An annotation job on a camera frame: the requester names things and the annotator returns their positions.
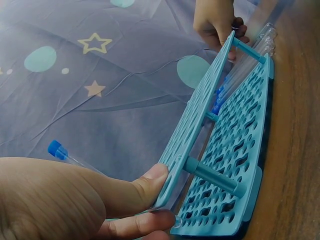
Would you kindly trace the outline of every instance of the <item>wooden table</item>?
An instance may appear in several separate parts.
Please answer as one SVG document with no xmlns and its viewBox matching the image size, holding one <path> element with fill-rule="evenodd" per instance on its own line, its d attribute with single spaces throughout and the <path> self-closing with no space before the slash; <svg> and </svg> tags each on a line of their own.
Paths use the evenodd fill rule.
<svg viewBox="0 0 320 240">
<path fill-rule="evenodd" d="M 271 129 L 244 239 L 320 240 L 320 0 L 261 0 L 247 35 L 268 22 L 278 32 Z"/>
</svg>

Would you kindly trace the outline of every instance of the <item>blue bedsheet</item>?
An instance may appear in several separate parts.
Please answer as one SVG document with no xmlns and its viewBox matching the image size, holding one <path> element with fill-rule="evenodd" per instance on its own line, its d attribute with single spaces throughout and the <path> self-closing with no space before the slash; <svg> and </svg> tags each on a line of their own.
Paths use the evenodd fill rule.
<svg viewBox="0 0 320 240">
<path fill-rule="evenodd" d="M 235 4 L 247 6 L 245 19 L 254 10 L 247 0 Z M 216 55 L 192 30 L 194 7 L 194 0 L 5 1 L 0 157 L 54 160 L 47 147 L 57 139 L 110 177 L 141 176 Z"/>
</svg>

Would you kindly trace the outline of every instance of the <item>hand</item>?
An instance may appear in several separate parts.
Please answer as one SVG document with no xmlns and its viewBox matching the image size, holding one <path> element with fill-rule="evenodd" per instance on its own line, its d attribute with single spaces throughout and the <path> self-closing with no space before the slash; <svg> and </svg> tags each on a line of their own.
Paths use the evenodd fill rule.
<svg viewBox="0 0 320 240">
<path fill-rule="evenodd" d="M 162 164 L 127 182 L 61 162 L 0 158 L 0 239 L 168 240 L 173 213 L 133 216 L 152 205 L 167 177 Z M 105 221 L 113 218 L 122 219 Z"/>
<path fill-rule="evenodd" d="M 249 42 L 245 36 L 247 26 L 241 17 L 235 17 L 233 0 L 196 0 L 193 28 L 208 46 L 219 52 L 233 28 L 235 36 L 244 43 Z M 233 47 L 229 59 L 236 58 Z"/>
</svg>

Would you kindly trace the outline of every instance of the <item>blue test tube rack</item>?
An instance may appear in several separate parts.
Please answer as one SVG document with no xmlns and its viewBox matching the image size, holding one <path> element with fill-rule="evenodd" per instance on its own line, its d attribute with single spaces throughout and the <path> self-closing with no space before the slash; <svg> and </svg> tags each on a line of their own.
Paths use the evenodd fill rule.
<svg viewBox="0 0 320 240">
<path fill-rule="evenodd" d="M 256 60 L 256 66 L 221 106 L 209 109 L 228 58 L 236 46 Z M 194 174 L 178 213 L 182 225 L 171 234 L 189 237 L 233 236 L 252 217 L 262 180 L 274 63 L 235 38 L 233 31 L 195 89 L 159 163 L 168 178 L 152 209 L 166 205 L 182 170 Z M 190 156 L 204 119 L 213 122 L 201 161 Z"/>
</svg>

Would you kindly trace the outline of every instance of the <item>star print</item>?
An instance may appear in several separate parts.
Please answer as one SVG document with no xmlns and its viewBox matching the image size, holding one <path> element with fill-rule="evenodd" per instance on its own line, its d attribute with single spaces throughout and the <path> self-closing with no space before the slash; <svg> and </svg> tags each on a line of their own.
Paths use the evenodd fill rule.
<svg viewBox="0 0 320 240">
<path fill-rule="evenodd" d="M 88 97 L 91 96 L 99 96 L 102 97 L 101 92 L 103 89 L 105 89 L 106 86 L 100 86 L 98 85 L 97 81 L 95 80 L 91 86 L 85 86 L 85 88 L 89 91 Z"/>
<path fill-rule="evenodd" d="M 93 39 L 96 39 L 99 42 L 103 42 L 101 44 L 101 48 L 98 47 L 89 47 L 89 43 L 88 42 L 92 42 Z M 80 39 L 78 40 L 79 43 L 83 44 L 83 54 L 87 54 L 90 51 L 98 51 L 100 53 L 106 54 L 107 53 L 107 49 L 106 49 L 106 45 L 112 42 L 112 39 L 108 39 L 108 38 L 101 38 L 96 32 L 94 34 L 91 35 L 91 37 L 89 37 L 88 39 Z"/>
</svg>

